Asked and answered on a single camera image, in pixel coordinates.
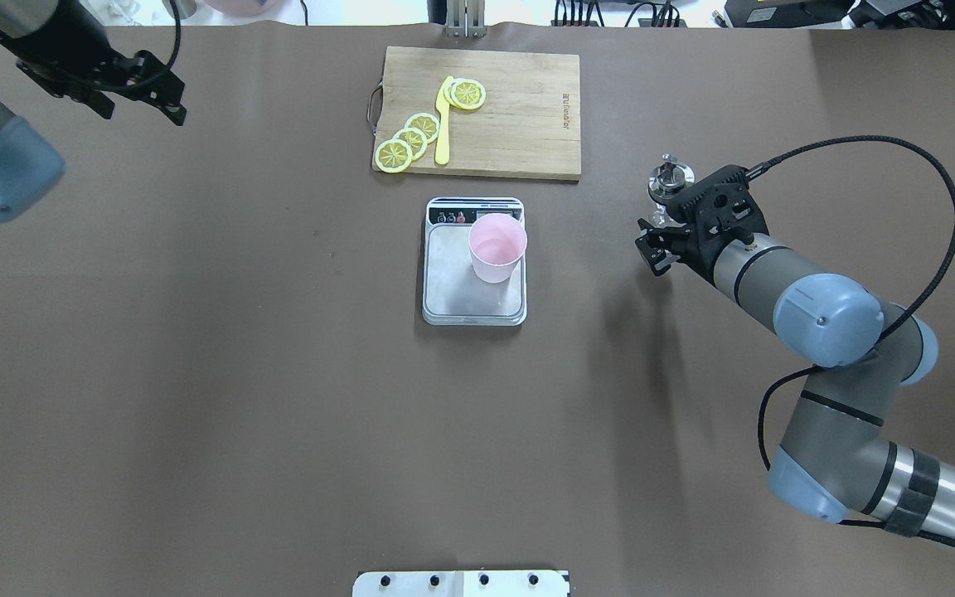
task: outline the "kitchen scale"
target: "kitchen scale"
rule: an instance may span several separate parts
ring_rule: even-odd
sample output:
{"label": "kitchen scale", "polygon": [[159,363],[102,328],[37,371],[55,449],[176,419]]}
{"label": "kitchen scale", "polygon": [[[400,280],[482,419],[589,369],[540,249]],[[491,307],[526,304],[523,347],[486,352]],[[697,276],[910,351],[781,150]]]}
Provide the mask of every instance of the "kitchen scale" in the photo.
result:
{"label": "kitchen scale", "polygon": [[526,257],[500,284],[478,278],[469,234],[486,214],[508,214],[522,226],[515,197],[436,197],[425,205],[422,318],[432,325],[518,325],[526,320]]}

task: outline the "brown table surface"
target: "brown table surface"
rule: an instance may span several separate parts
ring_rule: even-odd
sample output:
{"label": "brown table surface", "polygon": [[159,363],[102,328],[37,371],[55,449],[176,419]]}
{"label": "brown table surface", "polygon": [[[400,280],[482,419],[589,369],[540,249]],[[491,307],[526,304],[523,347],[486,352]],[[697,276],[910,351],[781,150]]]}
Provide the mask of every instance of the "brown table surface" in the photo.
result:
{"label": "brown table surface", "polygon": [[[705,174],[887,133],[955,177],[955,33],[493,27],[467,46],[580,54],[579,184],[372,172],[387,45],[456,42],[186,29],[181,129],[51,99],[0,49],[1,100],[69,163],[0,226],[0,595],[347,596],[360,570],[481,566],[569,570],[576,596],[955,594],[948,549],[772,495],[755,413],[807,363],[633,248],[664,151]],[[754,195],[781,241],[901,303],[950,231],[901,148],[811,153]],[[526,204],[520,328],[422,321],[436,196]],[[921,316],[941,362],[886,434],[955,464],[955,265]]]}

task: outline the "digital scale display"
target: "digital scale display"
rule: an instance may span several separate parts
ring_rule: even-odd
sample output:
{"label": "digital scale display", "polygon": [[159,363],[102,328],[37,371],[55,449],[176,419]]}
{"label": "digital scale display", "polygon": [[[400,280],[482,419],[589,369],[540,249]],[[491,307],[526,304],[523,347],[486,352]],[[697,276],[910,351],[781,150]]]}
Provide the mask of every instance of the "digital scale display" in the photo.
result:
{"label": "digital scale display", "polygon": [[429,223],[431,224],[472,224],[477,218],[488,214],[507,214],[516,220],[522,218],[521,209],[497,209],[489,207],[431,207],[429,208]]}

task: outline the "white metal plate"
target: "white metal plate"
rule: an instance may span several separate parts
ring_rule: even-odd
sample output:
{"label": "white metal plate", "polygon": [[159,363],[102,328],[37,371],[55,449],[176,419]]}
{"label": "white metal plate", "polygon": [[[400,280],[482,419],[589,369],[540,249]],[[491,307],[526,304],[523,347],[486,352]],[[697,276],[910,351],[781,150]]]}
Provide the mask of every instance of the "white metal plate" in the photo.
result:
{"label": "white metal plate", "polygon": [[569,597],[569,577],[567,570],[382,571],[356,578],[352,597]]}

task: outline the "metal bracket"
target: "metal bracket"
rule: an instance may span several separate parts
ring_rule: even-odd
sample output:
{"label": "metal bracket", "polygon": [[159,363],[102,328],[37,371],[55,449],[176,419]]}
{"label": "metal bracket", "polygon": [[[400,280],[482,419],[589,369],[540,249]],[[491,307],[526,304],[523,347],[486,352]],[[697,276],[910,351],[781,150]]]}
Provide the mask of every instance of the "metal bracket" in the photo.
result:
{"label": "metal bracket", "polygon": [[444,35],[448,37],[485,37],[485,0],[448,0]]}
{"label": "metal bracket", "polygon": [[568,570],[429,570],[360,573],[352,597],[570,597]]}

